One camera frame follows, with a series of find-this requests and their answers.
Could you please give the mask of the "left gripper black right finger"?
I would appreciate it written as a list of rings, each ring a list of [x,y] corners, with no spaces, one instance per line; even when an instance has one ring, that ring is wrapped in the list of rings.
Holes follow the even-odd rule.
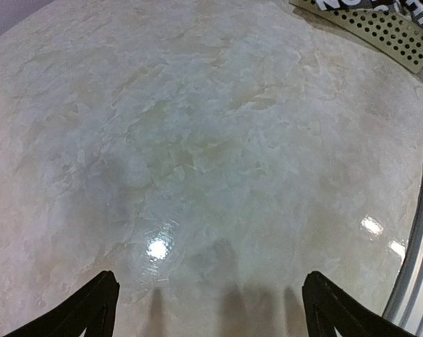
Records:
[[[413,336],[363,307],[318,271],[307,275],[302,298],[309,336]]]

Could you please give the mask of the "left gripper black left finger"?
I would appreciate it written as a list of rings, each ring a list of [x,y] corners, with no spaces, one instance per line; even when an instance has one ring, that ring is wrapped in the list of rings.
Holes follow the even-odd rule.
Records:
[[[9,336],[112,336],[120,285],[104,270],[46,314]]]

